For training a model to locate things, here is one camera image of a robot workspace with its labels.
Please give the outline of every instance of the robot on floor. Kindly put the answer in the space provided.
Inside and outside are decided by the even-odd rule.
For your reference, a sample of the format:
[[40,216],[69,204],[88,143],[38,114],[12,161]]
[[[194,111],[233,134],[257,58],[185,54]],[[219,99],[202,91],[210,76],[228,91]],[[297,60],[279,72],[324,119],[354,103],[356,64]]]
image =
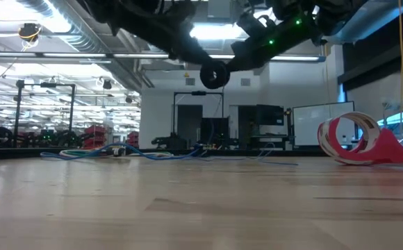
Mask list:
[[209,89],[225,86],[231,72],[256,69],[288,49],[311,40],[324,44],[324,36],[335,35],[367,0],[248,0],[248,7],[264,5],[281,21],[262,16],[266,26],[244,11],[237,21],[249,37],[231,45],[234,58],[228,63],[213,60],[190,36],[197,2],[172,0],[77,0],[98,22],[107,23],[113,35],[123,28],[179,59],[201,65],[200,79]]

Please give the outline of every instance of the white tape roll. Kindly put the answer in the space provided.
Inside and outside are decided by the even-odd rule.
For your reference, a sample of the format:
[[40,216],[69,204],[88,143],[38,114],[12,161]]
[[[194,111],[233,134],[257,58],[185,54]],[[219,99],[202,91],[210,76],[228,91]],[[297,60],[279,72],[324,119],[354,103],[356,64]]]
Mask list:
[[373,160],[355,160],[342,157],[338,151],[342,150],[337,142],[336,129],[340,121],[340,118],[346,118],[352,120],[359,128],[363,131],[363,137],[359,141],[356,148],[352,149],[350,152],[353,153],[363,153],[373,149],[376,140],[380,135],[381,129],[377,122],[370,116],[363,114],[361,112],[349,112],[340,117],[335,117],[328,119],[319,126],[318,129],[318,140],[319,145],[322,147],[324,152],[337,160],[340,163],[346,163],[351,165],[369,165],[373,163]]

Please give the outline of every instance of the wooden floor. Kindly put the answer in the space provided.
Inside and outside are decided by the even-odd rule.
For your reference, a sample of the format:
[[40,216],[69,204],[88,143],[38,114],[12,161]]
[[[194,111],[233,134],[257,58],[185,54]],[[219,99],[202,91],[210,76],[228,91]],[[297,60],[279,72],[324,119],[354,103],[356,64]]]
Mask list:
[[403,165],[0,160],[0,250],[403,249]]

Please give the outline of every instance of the red tape roll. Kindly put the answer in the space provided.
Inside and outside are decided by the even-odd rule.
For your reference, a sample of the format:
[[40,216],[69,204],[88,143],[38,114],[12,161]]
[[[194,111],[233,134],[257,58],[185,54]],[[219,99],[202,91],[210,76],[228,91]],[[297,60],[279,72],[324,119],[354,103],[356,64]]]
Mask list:
[[[340,118],[352,120],[363,131],[363,137],[351,151],[341,147],[336,131]],[[351,165],[403,163],[403,146],[395,135],[379,125],[370,116],[361,112],[349,112],[328,119],[318,129],[318,140],[322,150],[334,160]]]

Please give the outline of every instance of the whiteboard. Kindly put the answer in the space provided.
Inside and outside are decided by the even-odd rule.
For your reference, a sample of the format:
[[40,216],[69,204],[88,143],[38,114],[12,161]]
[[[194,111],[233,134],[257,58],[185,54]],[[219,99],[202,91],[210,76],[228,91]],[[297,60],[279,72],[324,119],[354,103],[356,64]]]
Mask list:
[[[318,146],[319,125],[330,118],[352,111],[354,111],[354,102],[352,101],[293,108],[294,145]],[[340,143],[350,145],[353,137],[355,137],[354,122],[341,119],[337,130],[337,138]]]

